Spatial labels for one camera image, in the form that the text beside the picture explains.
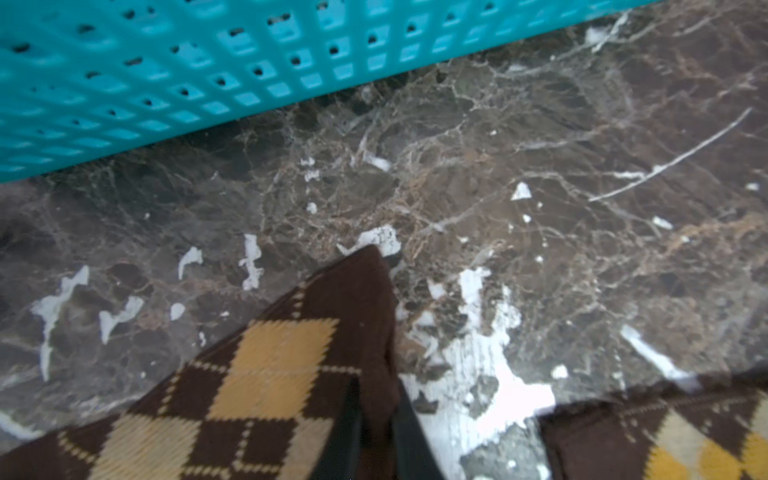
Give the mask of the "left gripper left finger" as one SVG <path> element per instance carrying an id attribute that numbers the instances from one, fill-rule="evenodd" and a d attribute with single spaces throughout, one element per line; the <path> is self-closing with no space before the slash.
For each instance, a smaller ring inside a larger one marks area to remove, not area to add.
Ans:
<path id="1" fill-rule="evenodd" d="M 348 388 L 340 415 L 310 475 L 311 480 L 351 480 L 355 478 L 362 443 L 363 411 L 359 381 Z"/>

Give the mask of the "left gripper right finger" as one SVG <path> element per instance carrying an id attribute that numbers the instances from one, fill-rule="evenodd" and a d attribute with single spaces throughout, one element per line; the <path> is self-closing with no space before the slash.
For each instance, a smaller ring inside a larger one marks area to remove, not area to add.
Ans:
<path id="1" fill-rule="evenodd" d="M 402 383 L 398 384 L 398 390 L 400 400 L 391 422 L 396 477 L 399 480 L 444 480 Z"/>

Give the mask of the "dark brown argyle sock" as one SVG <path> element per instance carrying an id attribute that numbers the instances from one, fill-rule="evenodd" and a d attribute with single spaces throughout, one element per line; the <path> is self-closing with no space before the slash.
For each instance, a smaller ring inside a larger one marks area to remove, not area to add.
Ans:
<path id="1" fill-rule="evenodd" d="M 555 479 L 764 479 L 767 378 L 574 403 L 539 429 Z"/>
<path id="2" fill-rule="evenodd" d="M 396 300 L 379 249 L 317 272 L 127 411 L 1 457 L 5 479 L 307 479 L 357 385 L 356 479 L 395 477 Z"/>

